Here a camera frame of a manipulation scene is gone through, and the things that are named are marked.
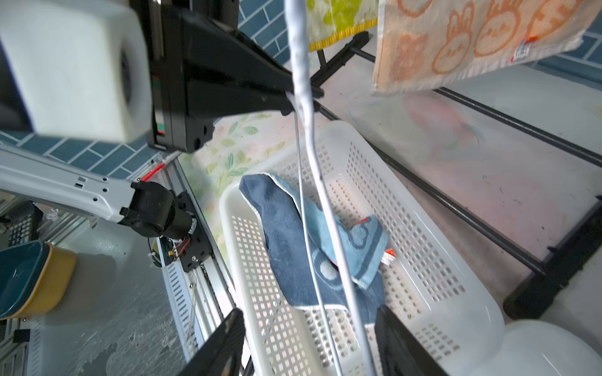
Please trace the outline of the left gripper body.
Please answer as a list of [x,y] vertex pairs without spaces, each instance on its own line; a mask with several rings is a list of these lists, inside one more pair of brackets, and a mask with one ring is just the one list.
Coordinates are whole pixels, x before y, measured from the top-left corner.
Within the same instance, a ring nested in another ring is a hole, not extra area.
[[188,85],[197,78],[193,65],[183,57],[182,16],[176,15],[175,24],[165,23],[163,9],[206,17],[216,13],[215,3],[131,1],[129,6],[138,15],[148,48],[154,113],[147,142],[161,151],[191,154],[213,138],[215,120],[191,111],[194,100]]

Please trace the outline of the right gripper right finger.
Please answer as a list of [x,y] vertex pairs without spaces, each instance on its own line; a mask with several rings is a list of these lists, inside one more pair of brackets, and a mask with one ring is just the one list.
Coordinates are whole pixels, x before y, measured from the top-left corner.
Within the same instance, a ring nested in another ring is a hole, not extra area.
[[377,311],[375,333],[383,375],[447,374],[387,306]]

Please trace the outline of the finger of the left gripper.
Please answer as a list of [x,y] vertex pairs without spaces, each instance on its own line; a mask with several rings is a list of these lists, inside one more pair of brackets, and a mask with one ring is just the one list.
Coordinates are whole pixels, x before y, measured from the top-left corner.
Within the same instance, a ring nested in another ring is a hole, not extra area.
[[252,39],[187,9],[183,11],[183,61],[187,96],[208,86],[294,91],[293,73]]
[[293,112],[284,92],[193,92],[187,99],[187,122],[213,122],[216,118],[278,111]]

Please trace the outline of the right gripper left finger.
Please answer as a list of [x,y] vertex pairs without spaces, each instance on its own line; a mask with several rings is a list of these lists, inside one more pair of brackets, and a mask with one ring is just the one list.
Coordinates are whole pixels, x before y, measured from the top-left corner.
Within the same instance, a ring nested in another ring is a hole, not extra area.
[[239,375],[245,337],[243,312],[235,308],[196,352],[179,376]]

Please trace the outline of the white wire hanger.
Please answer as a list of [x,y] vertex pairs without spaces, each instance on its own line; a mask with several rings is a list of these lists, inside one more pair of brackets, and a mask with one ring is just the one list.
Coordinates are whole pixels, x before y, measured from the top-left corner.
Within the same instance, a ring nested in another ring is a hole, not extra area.
[[310,165],[315,186],[321,202],[325,220],[327,222],[332,246],[335,251],[336,261],[340,269],[340,277],[343,291],[348,304],[348,310],[354,321],[357,343],[362,352],[362,357],[367,375],[376,375],[376,367],[369,347],[368,336],[362,321],[360,307],[354,282],[352,281],[343,250],[338,225],[332,211],[326,185],[318,162],[315,150],[315,126],[314,126],[314,97],[310,84],[310,59],[309,42],[307,37],[307,6],[304,1],[285,2],[285,20],[288,26],[288,43],[291,54],[291,65],[293,73],[294,98],[296,109],[304,125],[307,160]]

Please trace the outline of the blue patterned towel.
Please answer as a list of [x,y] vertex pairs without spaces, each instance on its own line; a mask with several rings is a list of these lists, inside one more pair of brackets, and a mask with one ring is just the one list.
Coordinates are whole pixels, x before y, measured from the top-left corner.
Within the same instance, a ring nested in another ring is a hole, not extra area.
[[[239,190],[259,216],[271,269],[288,304],[299,310],[349,305],[324,212],[282,178],[244,176]],[[347,228],[335,218],[362,323],[376,322],[385,303],[380,264],[389,236],[376,216]]]

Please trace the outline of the orange patterned towel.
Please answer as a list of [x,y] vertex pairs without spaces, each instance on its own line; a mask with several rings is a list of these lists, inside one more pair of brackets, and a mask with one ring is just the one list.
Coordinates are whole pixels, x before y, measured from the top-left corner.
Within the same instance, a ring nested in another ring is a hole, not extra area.
[[576,50],[599,1],[382,1],[376,95],[437,89]]

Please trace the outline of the white perforated plastic basket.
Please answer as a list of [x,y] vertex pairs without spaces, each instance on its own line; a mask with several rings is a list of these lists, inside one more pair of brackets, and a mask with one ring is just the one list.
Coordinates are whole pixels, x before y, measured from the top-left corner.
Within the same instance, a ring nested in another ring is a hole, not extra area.
[[[502,314],[484,285],[387,164],[346,122],[317,131],[332,209],[346,226],[377,216],[395,254],[383,266],[387,306],[450,375],[472,375],[503,341]],[[230,271],[258,375],[333,375],[365,366],[351,316],[291,307],[269,263],[260,218],[238,185],[219,203]]]

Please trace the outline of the yellow green patterned towel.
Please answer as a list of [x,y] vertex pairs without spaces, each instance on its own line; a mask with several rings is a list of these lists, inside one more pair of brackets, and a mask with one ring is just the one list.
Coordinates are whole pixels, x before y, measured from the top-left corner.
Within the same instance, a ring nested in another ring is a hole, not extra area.
[[308,0],[306,4],[310,52],[377,25],[378,0]]

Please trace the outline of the black metal clothes rack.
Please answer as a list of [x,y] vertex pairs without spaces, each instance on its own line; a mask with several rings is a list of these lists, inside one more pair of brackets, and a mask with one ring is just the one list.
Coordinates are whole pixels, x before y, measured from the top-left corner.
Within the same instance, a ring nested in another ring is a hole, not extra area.
[[366,35],[311,54],[324,115],[376,148],[506,318],[598,332],[600,85],[527,64],[375,97],[375,53]]

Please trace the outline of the teal yellow bowl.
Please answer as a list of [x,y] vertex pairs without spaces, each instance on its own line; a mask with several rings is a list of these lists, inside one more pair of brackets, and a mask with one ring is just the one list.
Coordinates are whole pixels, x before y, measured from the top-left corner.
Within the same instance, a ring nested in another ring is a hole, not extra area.
[[1,318],[41,316],[64,297],[78,261],[76,253],[44,241],[1,251]]

